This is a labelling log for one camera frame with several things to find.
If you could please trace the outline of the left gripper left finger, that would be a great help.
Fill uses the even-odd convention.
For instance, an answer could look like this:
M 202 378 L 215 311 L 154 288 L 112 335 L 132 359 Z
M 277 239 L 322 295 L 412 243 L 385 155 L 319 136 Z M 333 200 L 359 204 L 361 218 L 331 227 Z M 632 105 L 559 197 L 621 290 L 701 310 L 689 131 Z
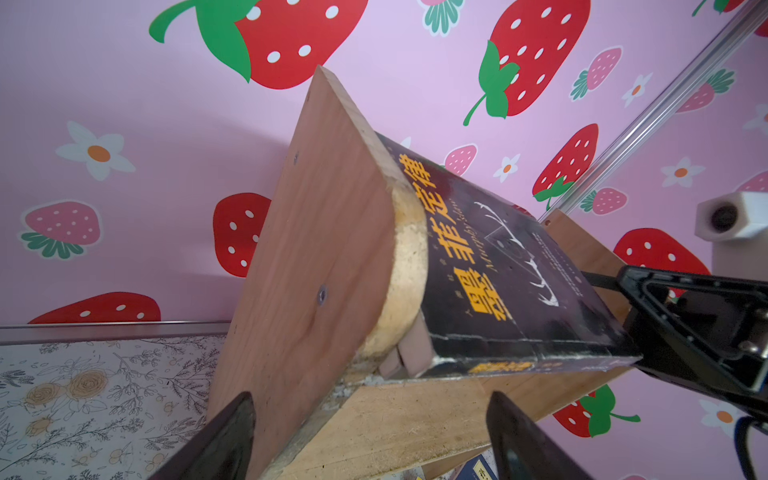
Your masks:
M 244 479 L 251 459 L 255 424 L 252 395 L 241 392 L 150 479 Z

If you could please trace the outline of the black book yellow title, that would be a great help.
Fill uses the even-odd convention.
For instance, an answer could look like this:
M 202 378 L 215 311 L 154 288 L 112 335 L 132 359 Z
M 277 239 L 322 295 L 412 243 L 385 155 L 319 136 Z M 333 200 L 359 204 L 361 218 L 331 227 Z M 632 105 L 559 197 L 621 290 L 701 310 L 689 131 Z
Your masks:
M 384 145 L 426 211 L 418 315 L 436 358 L 413 379 L 607 371 L 640 359 L 536 219 L 392 140 Z

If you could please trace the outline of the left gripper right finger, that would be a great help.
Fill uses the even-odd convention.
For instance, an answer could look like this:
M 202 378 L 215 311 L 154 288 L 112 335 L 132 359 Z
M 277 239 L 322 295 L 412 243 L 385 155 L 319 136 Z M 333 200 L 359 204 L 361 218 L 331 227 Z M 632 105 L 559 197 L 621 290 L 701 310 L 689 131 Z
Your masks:
M 503 392 L 494 391 L 486 426 L 501 480 L 592 480 Z

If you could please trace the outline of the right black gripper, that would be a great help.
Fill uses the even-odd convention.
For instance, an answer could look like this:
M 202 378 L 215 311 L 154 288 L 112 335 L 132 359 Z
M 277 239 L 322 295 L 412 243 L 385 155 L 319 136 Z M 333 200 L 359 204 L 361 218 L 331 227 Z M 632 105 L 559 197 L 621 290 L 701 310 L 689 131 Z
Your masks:
M 629 300 L 637 369 L 766 419 L 766 283 L 632 266 L 582 275 Z

